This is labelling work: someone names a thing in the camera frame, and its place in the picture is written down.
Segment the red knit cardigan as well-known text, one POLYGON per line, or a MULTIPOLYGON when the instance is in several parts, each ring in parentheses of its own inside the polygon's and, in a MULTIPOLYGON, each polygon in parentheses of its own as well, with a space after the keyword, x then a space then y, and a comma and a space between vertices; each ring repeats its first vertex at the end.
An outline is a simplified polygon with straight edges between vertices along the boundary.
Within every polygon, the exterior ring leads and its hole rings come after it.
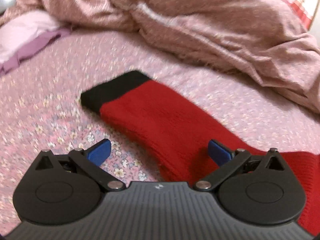
MULTIPOLYGON (((218 169, 208 155, 217 140, 231 150, 245 148, 265 155, 223 127, 208 113, 139 71, 124 73, 81 93, 81 104, 151 154, 162 177, 194 185, 218 169)), ((228 179, 213 192, 235 218, 251 224, 275 225, 298 220, 319 234, 319 156, 279 152, 286 165, 277 177, 287 191, 246 191, 242 176, 228 179)))

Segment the light purple pillow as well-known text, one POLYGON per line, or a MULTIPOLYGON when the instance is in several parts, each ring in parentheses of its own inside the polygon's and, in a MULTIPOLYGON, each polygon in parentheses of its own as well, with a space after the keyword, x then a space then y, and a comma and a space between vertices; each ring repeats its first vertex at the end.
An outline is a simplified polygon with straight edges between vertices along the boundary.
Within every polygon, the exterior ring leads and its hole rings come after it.
POLYGON ((70 33, 70 25, 41 10, 10 20, 1 27, 1 76, 15 70, 22 61, 70 33))

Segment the pink floral duvet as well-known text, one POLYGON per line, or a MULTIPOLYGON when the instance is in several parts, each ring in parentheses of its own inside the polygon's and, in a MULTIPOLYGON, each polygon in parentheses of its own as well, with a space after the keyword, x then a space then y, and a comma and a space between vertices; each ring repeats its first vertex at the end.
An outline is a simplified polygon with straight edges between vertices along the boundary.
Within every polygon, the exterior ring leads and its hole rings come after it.
POLYGON ((237 69, 319 112, 319 47, 282 0, 16 0, 1 24, 36 9, 78 26, 137 31, 153 47, 237 69))

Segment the pink floral bed sheet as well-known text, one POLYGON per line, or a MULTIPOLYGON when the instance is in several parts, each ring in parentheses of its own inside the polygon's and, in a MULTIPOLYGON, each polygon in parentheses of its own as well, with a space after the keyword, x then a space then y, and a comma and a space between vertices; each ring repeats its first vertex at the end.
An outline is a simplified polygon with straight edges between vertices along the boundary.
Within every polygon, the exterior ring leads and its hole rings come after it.
POLYGON ((104 170, 126 183, 161 179, 141 147, 80 105, 82 91, 135 69, 172 87, 254 148, 300 151, 287 158, 311 203, 300 222, 319 233, 318 114, 243 74, 184 64, 137 34, 77 30, 1 78, 1 234, 20 221, 12 195, 42 149, 66 154, 108 138, 112 152, 104 170))

